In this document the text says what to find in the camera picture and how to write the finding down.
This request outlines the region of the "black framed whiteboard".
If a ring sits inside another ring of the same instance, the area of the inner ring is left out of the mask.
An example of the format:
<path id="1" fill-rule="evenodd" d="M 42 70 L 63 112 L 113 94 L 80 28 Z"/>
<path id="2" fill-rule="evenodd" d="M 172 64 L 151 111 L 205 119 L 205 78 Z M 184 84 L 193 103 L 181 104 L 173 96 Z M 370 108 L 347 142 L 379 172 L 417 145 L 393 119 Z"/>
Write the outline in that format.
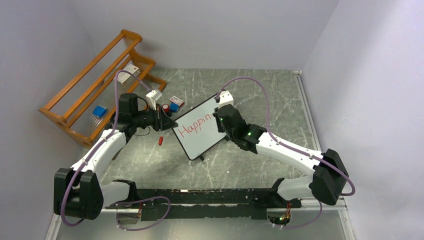
<path id="1" fill-rule="evenodd" d="M 177 127 L 172 128 L 172 132 L 189 160 L 202 158 L 207 150 L 227 137 L 218 131 L 213 116 L 218 106 L 215 97 L 211 96 L 176 118 Z"/>

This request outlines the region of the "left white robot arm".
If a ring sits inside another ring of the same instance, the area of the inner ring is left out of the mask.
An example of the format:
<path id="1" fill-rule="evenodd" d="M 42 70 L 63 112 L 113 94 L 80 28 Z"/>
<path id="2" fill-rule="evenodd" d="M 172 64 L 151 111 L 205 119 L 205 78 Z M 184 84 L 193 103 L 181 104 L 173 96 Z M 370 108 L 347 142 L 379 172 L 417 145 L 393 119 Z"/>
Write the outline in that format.
<path id="1" fill-rule="evenodd" d="M 141 99 L 135 93 L 123 93 L 101 137 L 93 147 L 70 168 L 60 168 L 54 175 L 53 211 L 56 215 L 94 220 L 104 207 L 121 203 L 134 207 L 139 200 L 137 187 L 131 180 L 114 180 L 100 184 L 100 177 L 113 157 L 136 134 L 137 129 L 164 131 L 178 124 L 164 111 L 162 105 L 139 110 Z"/>

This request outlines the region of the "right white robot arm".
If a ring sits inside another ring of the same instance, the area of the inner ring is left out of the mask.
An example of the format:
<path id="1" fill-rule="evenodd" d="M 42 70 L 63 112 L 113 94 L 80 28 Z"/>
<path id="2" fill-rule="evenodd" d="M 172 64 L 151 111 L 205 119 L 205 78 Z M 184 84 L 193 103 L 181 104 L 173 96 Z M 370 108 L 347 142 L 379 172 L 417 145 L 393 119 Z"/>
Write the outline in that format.
<path id="1" fill-rule="evenodd" d="M 231 104 L 215 108 L 213 116 L 218 131 L 241 150 L 272 157 L 304 173 L 304 177 L 277 183 L 269 197 L 275 207 L 301 198 L 315 198 L 329 206 L 337 203 L 349 176 L 337 151 L 321 152 L 278 138 L 264 127 L 246 123 Z"/>

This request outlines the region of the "blue small block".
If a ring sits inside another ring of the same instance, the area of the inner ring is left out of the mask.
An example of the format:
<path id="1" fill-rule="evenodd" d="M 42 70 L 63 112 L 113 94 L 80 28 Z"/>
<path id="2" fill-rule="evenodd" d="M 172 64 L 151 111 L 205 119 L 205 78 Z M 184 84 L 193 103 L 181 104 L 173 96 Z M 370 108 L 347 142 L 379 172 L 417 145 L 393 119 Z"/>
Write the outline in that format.
<path id="1" fill-rule="evenodd" d="M 171 102 L 171 103 L 170 103 L 170 105 L 169 105 L 169 110 L 170 110 L 172 113 L 177 113 L 177 112 L 179 111 L 179 109 L 180 109 L 180 106 L 179 106 L 178 104 L 176 104 L 176 103 L 174 103 L 174 102 Z"/>

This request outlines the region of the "red white small box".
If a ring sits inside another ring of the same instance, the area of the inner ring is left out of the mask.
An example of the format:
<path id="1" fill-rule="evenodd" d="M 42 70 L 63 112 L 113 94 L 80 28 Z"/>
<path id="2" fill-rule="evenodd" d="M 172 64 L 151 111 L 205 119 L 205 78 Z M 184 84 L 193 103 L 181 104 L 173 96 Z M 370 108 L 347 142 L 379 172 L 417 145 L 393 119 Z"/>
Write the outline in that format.
<path id="1" fill-rule="evenodd" d="M 173 95 L 169 100 L 171 103 L 178 105 L 179 108 L 181 108 L 185 104 L 185 102 L 182 99 L 180 99 L 179 97 L 175 95 Z"/>

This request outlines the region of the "white red box on rack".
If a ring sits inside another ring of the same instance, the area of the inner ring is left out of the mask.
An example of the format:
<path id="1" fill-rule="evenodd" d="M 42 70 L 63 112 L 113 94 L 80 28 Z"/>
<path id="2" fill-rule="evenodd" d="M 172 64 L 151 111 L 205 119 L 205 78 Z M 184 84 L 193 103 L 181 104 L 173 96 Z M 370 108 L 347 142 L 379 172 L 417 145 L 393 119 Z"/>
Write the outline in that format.
<path id="1" fill-rule="evenodd" d="M 120 70 L 117 75 L 117 82 L 121 85 L 126 85 L 134 76 L 140 74 L 140 68 L 134 64 L 128 64 L 124 69 Z"/>

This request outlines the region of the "blue block on rack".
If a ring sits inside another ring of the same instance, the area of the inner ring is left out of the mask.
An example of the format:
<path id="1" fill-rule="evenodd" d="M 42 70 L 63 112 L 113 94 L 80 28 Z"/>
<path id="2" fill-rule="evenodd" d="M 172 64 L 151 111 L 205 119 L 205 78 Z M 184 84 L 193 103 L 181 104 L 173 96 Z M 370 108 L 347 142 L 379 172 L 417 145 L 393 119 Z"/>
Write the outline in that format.
<path id="1" fill-rule="evenodd" d="M 92 115 L 95 116 L 96 118 L 102 118 L 103 116 L 106 115 L 107 112 L 108 112 L 108 109 L 106 107 L 97 105 L 92 110 Z"/>

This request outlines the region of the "orange wooden rack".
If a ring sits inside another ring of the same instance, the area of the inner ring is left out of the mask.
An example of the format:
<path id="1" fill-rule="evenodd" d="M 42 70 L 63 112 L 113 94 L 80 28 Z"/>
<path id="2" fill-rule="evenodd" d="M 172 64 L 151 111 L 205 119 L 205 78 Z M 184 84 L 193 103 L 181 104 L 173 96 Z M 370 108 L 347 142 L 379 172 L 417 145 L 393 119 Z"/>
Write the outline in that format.
<path id="1" fill-rule="evenodd" d="M 118 70 L 133 64 L 140 68 L 138 78 L 150 88 L 163 91 L 167 85 L 165 80 L 150 73 L 156 62 L 136 51 L 142 40 L 136 32 L 121 30 L 39 112 L 76 143 L 91 148 L 115 112 L 114 77 Z M 96 106 L 107 108 L 105 116 L 93 116 Z"/>

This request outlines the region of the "black base frame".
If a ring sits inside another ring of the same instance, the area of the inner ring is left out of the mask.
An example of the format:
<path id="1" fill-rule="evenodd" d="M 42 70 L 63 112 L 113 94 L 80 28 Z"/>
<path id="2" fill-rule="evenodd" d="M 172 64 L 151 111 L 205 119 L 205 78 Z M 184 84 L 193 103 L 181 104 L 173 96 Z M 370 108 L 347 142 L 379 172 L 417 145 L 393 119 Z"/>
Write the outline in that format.
<path id="1" fill-rule="evenodd" d="M 270 209 L 298 209 L 299 199 L 286 201 L 272 188 L 138 189 L 142 221 L 203 218 L 266 220 Z"/>

